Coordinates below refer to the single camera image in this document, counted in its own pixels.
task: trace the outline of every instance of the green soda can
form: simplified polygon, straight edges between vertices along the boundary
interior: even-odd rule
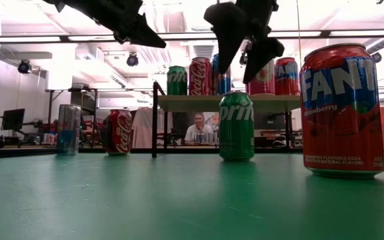
[[[187,95],[187,72],[186,68],[172,66],[167,73],[167,94]]]
[[[254,110],[249,95],[224,94],[220,104],[220,157],[225,161],[249,161],[254,157]]]

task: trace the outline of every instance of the wooden shelf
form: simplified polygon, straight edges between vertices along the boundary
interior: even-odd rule
[[[158,96],[159,106],[168,112],[218,112],[222,96]],[[254,110],[259,112],[284,112],[300,107],[300,96],[250,96]]]

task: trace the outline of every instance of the green tabletop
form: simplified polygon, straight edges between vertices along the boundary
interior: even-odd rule
[[[317,177],[288,154],[0,159],[0,239],[384,239],[384,173]]]

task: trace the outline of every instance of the robot arm in background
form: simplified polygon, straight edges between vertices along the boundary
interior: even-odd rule
[[[142,0],[44,0],[56,6],[58,12],[68,5],[111,31],[115,39],[123,44],[165,48],[167,45],[139,14]]]
[[[210,6],[204,19],[213,25],[219,42],[220,72],[225,73],[244,39],[251,42],[246,48],[247,67],[245,84],[275,57],[284,53],[284,46],[268,37],[272,12],[278,10],[276,0],[237,0],[234,3],[218,3]]]

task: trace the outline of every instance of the white shirt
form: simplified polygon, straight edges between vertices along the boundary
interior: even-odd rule
[[[193,141],[194,135],[198,135],[201,133],[212,133],[212,132],[213,132],[213,129],[206,124],[204,124],[202,131],[198,130],[197,126],[194,124],[187,129],[185,141]]]

